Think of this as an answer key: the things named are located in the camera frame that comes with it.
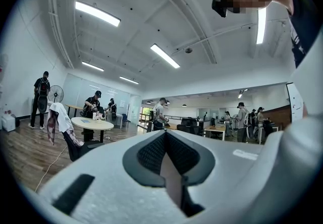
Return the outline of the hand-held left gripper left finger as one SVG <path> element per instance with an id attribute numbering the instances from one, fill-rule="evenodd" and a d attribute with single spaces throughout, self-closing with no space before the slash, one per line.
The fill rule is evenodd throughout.
<path id="1" fill-rule="evenodd" d="M 139 185 L 124 170 L 123 155 L 130 147 L 147 141 L 145 133 L 102 145 L 71 163 L 49 180 L 38 194 L 42 207 L 56 213 L 60 224 L 176 224 L 186 215 L 176 206 L 164 188 Z M 54 202 L 81 174 L 93 182 L 71 212 L 65 215 Z"/>

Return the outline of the glass balcony door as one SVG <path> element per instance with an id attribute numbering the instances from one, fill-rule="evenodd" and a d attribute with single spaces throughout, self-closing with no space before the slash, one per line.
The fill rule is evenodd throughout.
<path id="1" fill-rule="evenodd" d="M 141 120 L 142 120 L 142 124 L 144 126 L 147 126 L 149 121 L 151 120 L 151 112 L 152 111 L 153 111 L 153 109 L 149 108 L 149 107 L 143 107 L 142 108 Z"/>

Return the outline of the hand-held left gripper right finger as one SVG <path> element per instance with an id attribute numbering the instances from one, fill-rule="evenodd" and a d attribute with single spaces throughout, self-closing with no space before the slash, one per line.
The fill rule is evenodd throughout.
<path id="1" fill-rule="evenodd" d="M 268 224 L 298 200 L 298 139 L 291 130 L 265 145 L 213 140 L 167 131 L 167 153 L 183 183 L 183 200 L 196 213 L 172 207 L 181 224 Z"/>

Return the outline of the round light wood table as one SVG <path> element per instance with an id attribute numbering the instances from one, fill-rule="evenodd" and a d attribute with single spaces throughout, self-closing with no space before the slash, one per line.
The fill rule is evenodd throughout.
<path id="1" fill-rule="evenodd" d="M 89 123 L 83 123 L 81 120 L 89 120 Z M 78 126 L 83 129 L 98 130 L 100 131 L 100 143 L 103 142 L 104 131 L 111 130 L 114 125 L 106 121 L 97 121 L 90 118 L 83 117 L 73 117 L 71 118 L 73 125 Z"/>

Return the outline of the person's dark shirt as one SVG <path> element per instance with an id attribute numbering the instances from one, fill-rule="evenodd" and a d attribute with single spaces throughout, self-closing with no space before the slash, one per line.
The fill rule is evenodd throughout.
<path id="1" fill-rule="evenodd" d="M 323 0 L 293 0 L 291 23 L 292 53 L 298 67 L 315 42 L 323 24 Z"/>

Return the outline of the plaid cloth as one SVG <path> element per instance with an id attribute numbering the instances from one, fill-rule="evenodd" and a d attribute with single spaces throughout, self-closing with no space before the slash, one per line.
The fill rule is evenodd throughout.
<path id="1" fill-rule="evenodd" d="M 72 141 L 72 143 L 77 146 L 77 147 L 82 147 L 84 145 L 84 142 L 82 141 L 79 141 L 76 136 L 75 136 L 75 133 L 73 130 L 67 130 L 66 131 L 70 140 Z"/>

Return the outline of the black office chair with clothes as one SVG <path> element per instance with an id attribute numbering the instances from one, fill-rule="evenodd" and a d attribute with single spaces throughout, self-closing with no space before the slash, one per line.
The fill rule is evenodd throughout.
<path id="1" fill-rule="evenodd" d="M 103 143 L 100 143 L 100 141 L 95 140 L 84 142 L 84 145 L 82 147 L 77 147 L 72 143 L 67 132 L 63 133 L 63 138 L 67 143 L 69 157 L 72 162 L 78 160 L 89 151 L 104 145 Z"/>

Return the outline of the small wooden table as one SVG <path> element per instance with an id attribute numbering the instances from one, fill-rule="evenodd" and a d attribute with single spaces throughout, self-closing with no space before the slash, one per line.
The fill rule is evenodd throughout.
<path id="1" fill-rule="evenodd" d="M 75 106 L 75 105 L 65 104 L 65 106 L 68 108 L 68 112 L 67 112 L 68 116 L 70 116 L 71 109 L 74 109 L 74 117 L 76 117 L 77 111 L 82 111 L 83 110 L 82 107 L 78 107 L 78 106 Z"/>

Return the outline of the pink patterned cloth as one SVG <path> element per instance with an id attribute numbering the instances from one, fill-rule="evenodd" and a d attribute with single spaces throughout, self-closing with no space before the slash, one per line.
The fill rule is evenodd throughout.
<path id="1" fill-rule="evenodd" d="M 57 118 L 57 112 L 50 109 L 47 116 L 47 136 L 52 145 L 55 144 L 56 125 L 58 125 Z"/>

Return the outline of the black standing fan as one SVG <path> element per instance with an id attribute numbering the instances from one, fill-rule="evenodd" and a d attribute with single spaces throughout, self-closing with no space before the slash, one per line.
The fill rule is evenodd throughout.
<path id="1" fill-rule="evenodd" d="M 64 98 L 64 91 L 60 86 L 53 85 L 50 88 L 47 97 L 50 102 L 62 102 Z"/>

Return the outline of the black metal railing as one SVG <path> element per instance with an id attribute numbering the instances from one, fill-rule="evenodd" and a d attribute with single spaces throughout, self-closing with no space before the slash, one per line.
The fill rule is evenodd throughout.
<path id="1" fill-rule="evenodd" d="M 182 120 L 182 119 L 198 119 L 199 117 L 181 117 L 181 116 L 170 116 L 166 115 L 166 118 L 172 119 L 172 120 Z"/>

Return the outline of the white shirt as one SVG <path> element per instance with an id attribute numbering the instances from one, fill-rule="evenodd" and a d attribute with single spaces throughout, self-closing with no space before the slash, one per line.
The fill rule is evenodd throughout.
<path id="1" fill-rule="evenodd" d="M 73 131 L 74 127 L 72 122 L 67 114 L 66 109 L 60 102 L 52 103 L 49 107 L 47 124 L 49 125 L 50 119 L 54 118 L 58 123 L 59 131 L 65 132 L 67 130 Z"/>

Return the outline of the white box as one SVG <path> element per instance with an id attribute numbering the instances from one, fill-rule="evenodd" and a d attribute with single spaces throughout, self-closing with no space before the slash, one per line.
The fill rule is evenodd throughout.
<path id="1" fill-rule="evenodd" d="M 10 132 L 10 131 L 14 131 L 15 128 L 16 128 L 15 118 L 12 117 L 11 115 L 4 114 L 2 116 L 2 129 L 7 132 Z"/>

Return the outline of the wooden desk with white legs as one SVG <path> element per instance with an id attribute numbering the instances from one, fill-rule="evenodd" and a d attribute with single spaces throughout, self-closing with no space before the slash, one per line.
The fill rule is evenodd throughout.
<path id="1" fill-rule="evenodd" d="M 225 125 L 208 126 L 203 129 L 203 137 L 225 141 L 225 132 Z"/>

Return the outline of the white board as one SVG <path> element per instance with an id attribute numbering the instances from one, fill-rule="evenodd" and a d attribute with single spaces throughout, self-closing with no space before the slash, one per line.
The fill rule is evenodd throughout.
<path id="1" fill-rule="evenodd" d="M 286 88 L 291 106 L 291 122 L 293 123 L 303 118 L 304 102 L 294 83 L 287 83 Z"/>

